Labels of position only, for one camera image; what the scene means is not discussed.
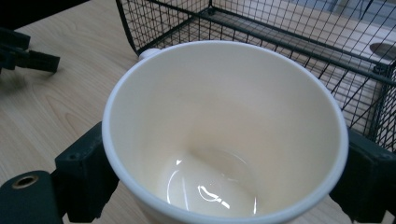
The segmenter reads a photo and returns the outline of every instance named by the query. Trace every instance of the black bracket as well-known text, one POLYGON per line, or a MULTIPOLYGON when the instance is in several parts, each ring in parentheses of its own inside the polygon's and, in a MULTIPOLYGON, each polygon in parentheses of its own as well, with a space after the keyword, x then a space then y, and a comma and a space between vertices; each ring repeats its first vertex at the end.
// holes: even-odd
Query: black bracket
MULTIPOLYGON (((101 122, 56 159, 49 174, 18 175, 0 188, 0 223, 92 222, 119 180, 106 158, 101 122)), ((380 223, 386 211, 396 215, 396 155, 349 131, 346 169, 330 196, 351 218, 380 223)))
POLYGON ((330 196, 351 218, 380 223, 396 216, 396 155, 349 131, 346 168, 330 196))
POLYGON ((60 57, 29 50, 30 36, 0 27, 0 73, 16 66, 55 73, 60 57))
POLYGON ((102 122, 96 124, 56 159, 49 174, 18 175, 0 188, 0 223, 92 222, 116 189, 102 143, 102 122))

